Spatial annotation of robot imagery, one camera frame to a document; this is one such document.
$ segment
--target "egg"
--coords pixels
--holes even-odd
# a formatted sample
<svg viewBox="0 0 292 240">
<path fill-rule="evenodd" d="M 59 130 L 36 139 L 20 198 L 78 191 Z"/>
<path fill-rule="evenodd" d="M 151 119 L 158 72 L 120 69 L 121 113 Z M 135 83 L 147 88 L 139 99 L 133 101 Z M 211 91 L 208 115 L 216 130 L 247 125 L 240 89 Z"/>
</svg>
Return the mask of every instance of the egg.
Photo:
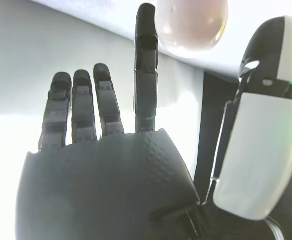
<svg viewBox="0 0 292 240">
<path fill-rule="evenodd" d="M 169 52 L 193 58 L 218 43 L 227 18 L 227 0 L 158 0 L 155 27 Z"/>
</svg>

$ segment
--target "white wall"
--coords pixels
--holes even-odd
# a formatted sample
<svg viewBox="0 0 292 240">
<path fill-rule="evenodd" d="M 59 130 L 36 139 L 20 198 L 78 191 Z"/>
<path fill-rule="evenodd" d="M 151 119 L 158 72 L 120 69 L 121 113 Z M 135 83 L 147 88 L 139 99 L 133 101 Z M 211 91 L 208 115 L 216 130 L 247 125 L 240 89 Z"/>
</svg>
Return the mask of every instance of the white wall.
<svg viewBox="0 0 292 240">
<path fill-rule="evenodd" d="M 25 153 L 37 150 L 53 75 L 86 69 L 92 76 L 99 62 L 110 69 L 125 131 L 132 132 L 133 42 L 29 0 L 0 0 L 0 240 L 13 239 L 19 174 Z M 203 72 L 160 54 L 158 76 L 157 127 L 193 176 Z"/>
</svg>

